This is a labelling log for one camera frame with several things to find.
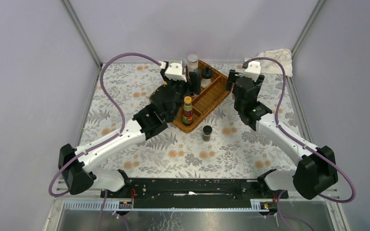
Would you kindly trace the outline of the white bottle black cap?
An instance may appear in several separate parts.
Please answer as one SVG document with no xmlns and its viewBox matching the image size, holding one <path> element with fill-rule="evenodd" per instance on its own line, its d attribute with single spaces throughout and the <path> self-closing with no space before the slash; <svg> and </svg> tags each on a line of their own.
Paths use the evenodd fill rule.
<svg viewBox="0 0 370 231">
<path fill-rule="evenodd" d="M 213 70 L 210 67 L 205 67 L 201 71 L 201 87 L 207 88 L 212 83 Z"/>
</svg>

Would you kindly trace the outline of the silver lid white grain jar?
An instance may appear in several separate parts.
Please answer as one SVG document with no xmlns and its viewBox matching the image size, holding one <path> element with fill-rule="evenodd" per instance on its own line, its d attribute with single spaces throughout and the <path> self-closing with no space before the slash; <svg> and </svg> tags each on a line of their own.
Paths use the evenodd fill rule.
<svg viewBox="0 0 370 231">
<path fill-rule="evenodd" d="M 196 54 L 190 54 L 187 57 L 187 74 L 190 75 L 191 72 L 199 72 L 199 58 Z"/>
</svg>

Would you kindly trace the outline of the brown wicker divided basket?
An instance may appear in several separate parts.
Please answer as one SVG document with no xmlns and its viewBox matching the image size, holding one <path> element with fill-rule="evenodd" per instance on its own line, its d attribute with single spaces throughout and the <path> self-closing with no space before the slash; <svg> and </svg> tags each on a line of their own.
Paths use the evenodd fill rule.
<svg viewBox="0 0 370 231">
<path fill-rule="evenodd" d="M 189 96 L 192 98 L 192 105 L 193 105 L 193 112 L 194 112 L 194 120 L 193 123 L 190 125 L 185 125 L 183 123 L 183 104 L 177 114 L 177 118 L 171 122 L 175 125 L 180 131 L 184 133 L 190 133 L 199 126 L 206 117 L 215 110 L 217 106 L 219 106 L 223 100 L 229 95 L 229 91 L 225 90 L 225 86 L 227 83 L 227 77 L 219 72 L 218 70 L 214 69 L 211 65 L 200 61 L 199 62 L 199 73 L 201 75 L 201 71 L 205 67 L 210 67 L 213 70 L 213 78 L 212 83 L 207 88 L 201 88 L 201 93 L 199 95 Z M 189 83 L 189 78 L 186 75 L 185 69 L 185 76 L 187 82 Z"/>
</svg>

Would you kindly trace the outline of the red sauce bottle yellow cap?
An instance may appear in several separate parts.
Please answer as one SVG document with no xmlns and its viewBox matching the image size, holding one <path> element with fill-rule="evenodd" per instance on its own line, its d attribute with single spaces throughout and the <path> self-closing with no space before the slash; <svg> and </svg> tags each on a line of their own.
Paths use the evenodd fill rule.
<svg viewBox="0 0 370 231">
<path fill-rule="evenodd" d="M 183 123 L 185 125 L 190 125 L 193 123 L 194 112 L 193 112 L 192 98 L 190 96 L 184 97 L 182 117 L 183 117 Z"/>
</svg>

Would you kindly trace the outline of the small pepper jar black cap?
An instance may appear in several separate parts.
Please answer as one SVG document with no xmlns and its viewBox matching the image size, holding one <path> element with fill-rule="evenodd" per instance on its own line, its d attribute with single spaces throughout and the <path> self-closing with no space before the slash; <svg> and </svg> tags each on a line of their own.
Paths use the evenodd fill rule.
<svg viewBox="0 0 370 231">
<path fill-rule="evenodd" d="M 208 142 L 211 139 L 212 127 L 206 125 L 202 129 L 202 140 Z"/>
</svg>

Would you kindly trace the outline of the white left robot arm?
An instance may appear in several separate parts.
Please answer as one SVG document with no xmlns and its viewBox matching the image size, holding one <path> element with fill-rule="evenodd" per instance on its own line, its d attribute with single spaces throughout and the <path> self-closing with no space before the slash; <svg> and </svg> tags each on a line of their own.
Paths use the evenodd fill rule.
<svg viewBox="0 0 370 231">
<path fill-rule="evenodd" d="M 90 188 L 107 189 L 119 198 L 130 193 L 128 177 L 123 171 L 101 171 L 97 166 L 117 152 L 167 129 L 177 118 L 184 98 L 195 92 L 196 73 L 191 74 L 190 80 L 183 81 L 169 79 L 164 70 L 161 75 L 166 83 L 151 94 L 150 104 L 128 120 L 123 131 L 113 131 L 86 145 L 66 144 L 60 148 L 58 174 L 63 177 L 68 193 L 76 195 Z"/>
</svg>

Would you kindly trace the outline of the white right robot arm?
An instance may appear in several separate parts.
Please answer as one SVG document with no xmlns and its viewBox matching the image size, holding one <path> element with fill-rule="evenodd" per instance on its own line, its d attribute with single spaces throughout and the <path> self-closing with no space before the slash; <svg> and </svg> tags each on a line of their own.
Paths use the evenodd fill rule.
<svg viewBox="0 0 370 231">
<path fill-rule="evenodd" d="M 317 147 L 288 128 L 283 133 L 272 110 L 257 100 L 263 81 L 263 75 L 254 81 L 232 69 L 226 90 L 235 96 L 234 109 L 241 121 L 280 148 L 296 169 L 267 171 L 258 177 L 257 192 L 269 198 L 279 190 L 296 191 L 311 200 L 338 181 L 337 170 L 331 166 L 334 152 L 328 146 Z"/>
</svg>

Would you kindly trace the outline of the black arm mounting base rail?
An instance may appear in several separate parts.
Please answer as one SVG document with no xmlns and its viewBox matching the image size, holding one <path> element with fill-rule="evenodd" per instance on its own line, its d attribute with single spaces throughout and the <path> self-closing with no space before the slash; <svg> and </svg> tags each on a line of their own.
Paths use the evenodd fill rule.
<svg viewBox="0 0 370 231">
<path fill-rule="evenodd" d="M 269 189 L 263 180 L 131 178 L 119 191 L 100 196 L 128 199 L 135 209 L 245 209 L 252 199 L 273 204 L 288 193 Z"/>
</svg>

